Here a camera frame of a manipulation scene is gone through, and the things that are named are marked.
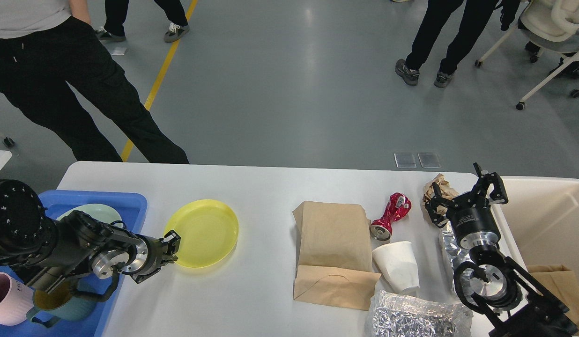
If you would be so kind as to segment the crumpled foil under arm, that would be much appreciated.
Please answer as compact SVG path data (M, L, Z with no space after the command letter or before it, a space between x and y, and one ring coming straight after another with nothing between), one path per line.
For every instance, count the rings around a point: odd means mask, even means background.
M442 254L442 262L445 268L448 287L452 295L457 297L453 282L454 271L461 265L461 263L472 261L469 256L469 251L467 249L461 249L457 245L456 237L450 222L446 222L445 226L440 228L438 243Z

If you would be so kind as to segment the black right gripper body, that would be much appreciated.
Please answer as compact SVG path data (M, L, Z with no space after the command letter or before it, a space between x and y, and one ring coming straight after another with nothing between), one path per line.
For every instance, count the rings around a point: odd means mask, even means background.
M497 249L501 239L495 218L488 207L450 208L446 217L452 224L457 245L463 249L489 245Z

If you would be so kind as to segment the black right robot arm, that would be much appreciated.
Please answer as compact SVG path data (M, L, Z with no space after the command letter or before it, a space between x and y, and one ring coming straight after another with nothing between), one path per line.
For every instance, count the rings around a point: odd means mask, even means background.
M477 163L474 168L478 179L470 191L450 197L432 181L423 202L433 224L449 225L468 255L453 271L457 296L487 316L491 337L572 337L578 329L566 316L568 307L499 249L501 232L490 207L508 202L502 178Z

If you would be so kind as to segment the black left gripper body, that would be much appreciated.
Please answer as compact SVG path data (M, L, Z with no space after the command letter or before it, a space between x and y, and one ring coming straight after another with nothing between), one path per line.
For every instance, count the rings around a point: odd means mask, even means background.
M141 234L137 236L141 242L135 246L136 254L128 265L128 275L135 283L140 284L159 272L160 258L164 253L161 238Z

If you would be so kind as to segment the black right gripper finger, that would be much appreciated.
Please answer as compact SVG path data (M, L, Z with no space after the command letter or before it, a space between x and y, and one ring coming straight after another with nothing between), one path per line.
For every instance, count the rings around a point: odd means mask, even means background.
M458 192L450 186L449 182L431 182L426 186L424 208L437 228L444 228L447 224L448 203L458 195Z
M493 204L506 204L509 199L505 185L500 175L496 172L489 173L474 162L478 180L472 190L466 194L466 201L471 207L489 207Z

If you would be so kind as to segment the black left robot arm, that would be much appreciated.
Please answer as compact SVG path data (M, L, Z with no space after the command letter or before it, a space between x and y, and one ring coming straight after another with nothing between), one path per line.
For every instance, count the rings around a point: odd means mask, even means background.
M53 293L69 281L74 297L107 301L120 275L137 283L152 277L178 259L180 243L174 230L156 239L80 210L53 220L30 186L0 179L0 266L35 290Z

